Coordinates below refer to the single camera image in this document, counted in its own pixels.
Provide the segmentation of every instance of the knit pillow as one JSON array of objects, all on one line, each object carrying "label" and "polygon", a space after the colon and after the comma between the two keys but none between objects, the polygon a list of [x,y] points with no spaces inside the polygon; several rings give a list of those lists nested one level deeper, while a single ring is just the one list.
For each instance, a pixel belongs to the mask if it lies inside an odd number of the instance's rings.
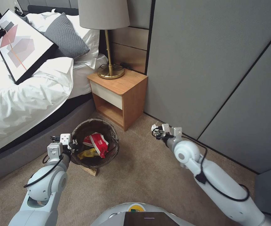
[{"label": "knit pillow", "polygon": [[89,52],[88,46],[76,34],[65,13],[62,13],[50,24],[45,36],[59,46],[55,51],[55,58],[63,56],[75,59]]}]

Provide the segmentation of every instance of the black picture frame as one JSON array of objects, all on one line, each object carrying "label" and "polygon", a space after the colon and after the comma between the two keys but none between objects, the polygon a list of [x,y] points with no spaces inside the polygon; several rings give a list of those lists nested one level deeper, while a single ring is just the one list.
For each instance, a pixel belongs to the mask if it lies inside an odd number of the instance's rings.
[{"label": "black picture frame", "polygon": [[[3,16],[8,12],[8,11],[11,11],[13,14],[14,14],[14,16],[17,16],[17,17],[19,17],[16,13],[14,13],[12,10],[10,10],[10,9],[8,9],[3,15],[2,15],[2,17],[0,18],[0,20],[3,18]],[[31,29],[34,29],[39,35],[42,35],[45,39],[47,39],[47,40],[49,40],[51,43],[52,43],[52,45],[26,70],[26,72],[22,75],[22,76],[20,76],[20,78],[19,79],[17,79],[17,80],[15,80],[15,78],[13,77],[13,74],[12,74],[12,72],[11,72],[11,70],[10,70],[10,68],[9,68],[9,66],[8,66],[8,64],[7,64],[7,62],[6,62],[6,60],[5,60],[5,58],[4,58],[4,56],[3,56],[3,54],[1,53],[1,51],[0,51],[0,55],[2,56],[2,58],[3,58],[3,61],[4,61],[4,63],[5,63],[5,65],[6,65],[6,67],[7,67],[7,69],[8,69],[8,71],[9,71],[9,73],[10,73],[10,76],[11,76],[11,78],[13,79],[13,81],[14,81],[14,83],[16,84],[16,85],[18,85],[18,84],[20,84],[20,83],[22,83],[23,81],[25,81],[26,79],[28,79],[28,78],[30,78],[33,74],[34,74],[34,72],[46,61],[46,60],[48,60],[48,59],[51,59],[51,58],[53,58],[53,54],[54,54],[54,52],[55,52],[55,50],[57,50],[58,49],[58,45],[56,45],[53,41],[51,41],[50,39],[48,39],[47,37],[45,37],[43,34],[41,34],[38,30],[36,30],[34,27],[32,27],[30,24],[28,24],[26,21],[24,21],[24,20],[22,20],[21,19],[21,22],[22,23],[26,23],[28,26],[30,26],[30,28]]]}]

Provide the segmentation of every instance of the bed frame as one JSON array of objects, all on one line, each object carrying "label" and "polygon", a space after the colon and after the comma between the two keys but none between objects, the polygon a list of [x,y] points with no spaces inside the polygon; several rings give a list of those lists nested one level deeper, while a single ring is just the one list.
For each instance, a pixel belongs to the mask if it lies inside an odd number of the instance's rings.
[{"label": "bed frame", "polygon": [[[78,15],[78,9],[28,6],[29,13],[43,13],[56,9],[67,15]],[[100,31],[99,53],[107,55],[104,31]],[[50,136],[71,133],[95,111],[92,94],[67,100],[56,112],[28,132],[0,149],[0,178],[31,162],[47,151]]]}]

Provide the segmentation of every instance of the framed picture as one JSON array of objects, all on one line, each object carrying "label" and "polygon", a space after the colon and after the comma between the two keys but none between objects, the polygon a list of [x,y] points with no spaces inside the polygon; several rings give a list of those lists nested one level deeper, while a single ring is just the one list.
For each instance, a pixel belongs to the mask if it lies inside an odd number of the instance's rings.
[{"label": "framed picture", "polygon": [[0,27],[6,31],[0,53],[15,84],[30,78],[58,48],[9,9],[0,18]]}]

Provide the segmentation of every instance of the table lamp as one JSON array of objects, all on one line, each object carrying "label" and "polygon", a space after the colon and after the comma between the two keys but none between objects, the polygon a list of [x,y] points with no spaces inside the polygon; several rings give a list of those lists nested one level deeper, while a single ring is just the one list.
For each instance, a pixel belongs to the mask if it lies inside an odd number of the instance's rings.
[{"label": "table lamp", "polygon": [[127,0],[78,0],[80,26],[88,29],[105,30],[108,68],[99,68],[98,76],[106,79],[124,75],[124,68],[112,64],[108,30],[128,27]]}]

